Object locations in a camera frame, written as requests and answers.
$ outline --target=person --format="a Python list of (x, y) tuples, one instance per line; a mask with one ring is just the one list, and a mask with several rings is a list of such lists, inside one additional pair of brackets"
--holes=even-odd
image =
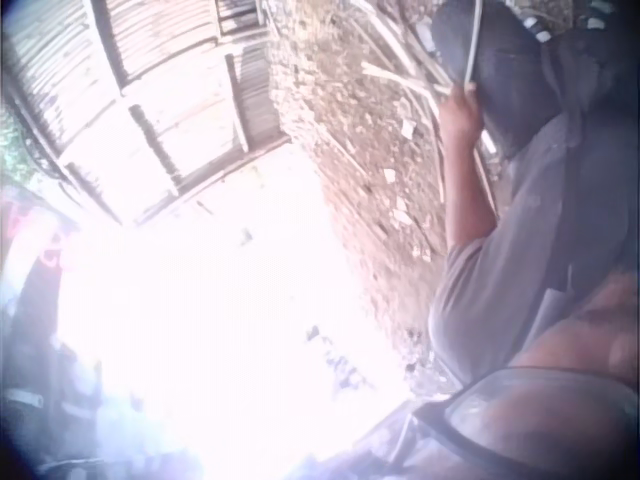
[[(606, 28), (541, 44), (485, 0), (465, 89), (473, 3), (432, 26), (458, 86), (440, 108), (448, 257), (428, 323), (460, 391), (414, 413), (426, 434), (402, 478), (638, 478), (636, 17), (609, 4)], [(474, 167), (485, 127), (513, 185), (499, 221)]]
[[(614, 271), (638, 266), (638, 50), (635, 34), (573, 29), (541, 44), (512, 11), (484, 2), (475, 87), (441, 106), (444, 278), (431, 343), (463, 385), (515, 355), (583, 304)], [(433, 20), (459, 82), (473, 0)], [(474, 168), (486, 125), (512, 174), (498, 222)]]

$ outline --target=green foliage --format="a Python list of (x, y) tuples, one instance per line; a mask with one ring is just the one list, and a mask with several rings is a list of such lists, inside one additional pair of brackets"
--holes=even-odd
[(28, 185), (39, 173), (29, 160), (21, 125), (12, 112), (2, 105), (0, 117), (0, 172), (16, 182)]

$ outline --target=corrugated metal sheet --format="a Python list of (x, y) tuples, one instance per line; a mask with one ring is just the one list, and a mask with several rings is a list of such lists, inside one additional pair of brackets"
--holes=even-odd
[(215, 36), (211, 0), (107, 0), (129, 76)]
[(247, 112), (248, 136), (254, 144), (280, 134), (278, 112), (269, 98), (269, 62), (263, 46), (247, 48), (235, 57), (236, 76), (240, 86), (238, 101)]
[(168, 195), (167, 177), (126, 110), (114, 106), (64, 152), (70, 163), (125, 221)]
[(3, 28), (14, 50), (9, 59), (17, 80), (63, 149), (113, 100), (91, 43), (82, 1), (19, 2)]
[(218, 13), (220, 19), (229, 19), (240, 16), (248, 11), (256, 9), (256, 0), (219, 0)]
[(255, 0), (219, 1), (218, 12), (223, 34), (258, 25)]
[[(14, 47), (13, 70), (28, 102), (63, 152), (60, 163), (73, 166), (129, 222), (164, 204), (173, 188), (165, 168), (175, 166), (183, 180), (189, 177), (185, 188), (193, 188), (201, 172), (214, 175), (216, 162), (228, 168), (244, 153), (224, 61), (230, 40), (219, 47), (211, 41), (213, 0), (105, 1), (110, 25), (101, 34), (128, 80), (135, 80), (125, 86), (126, 101), (113, 90), (82, 0), (24, 0), (3, 35)], [(257, 25), (254, 0), (221, 2), (219, 10), (230, 29)], [(236, 48), (234, 57), (237, 100), (253, 148), (282, 136), (264, 49)], [(131, 105), (143, 120), (132, 118)]]

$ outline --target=hand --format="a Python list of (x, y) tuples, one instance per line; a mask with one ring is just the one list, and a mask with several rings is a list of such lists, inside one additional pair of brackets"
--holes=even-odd
[(466, 92), (454, 86), (440, 105), (440, 134), (444, 149), (472, 151), (483, 128), (476, 85), (470, 84)]

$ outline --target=gray t-shirt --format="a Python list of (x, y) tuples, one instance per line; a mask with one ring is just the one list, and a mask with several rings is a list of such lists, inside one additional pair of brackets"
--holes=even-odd
[(571, 288), (550, 288), (547, 267), (563, 208), (567, 128), (568, 117), (561, 114), (538, 132), (513, 160), (513, 203), (497, 228), (448, 255), (429, 333), (436, 355), (462, 384), (507, 365), (561, 320), (616, 266), (629, 235), (635, 235), (637, 251), (637, 226), (630, 221), (637, 217), (637, 122), (594, 112), (586, 116), (578, 157)]

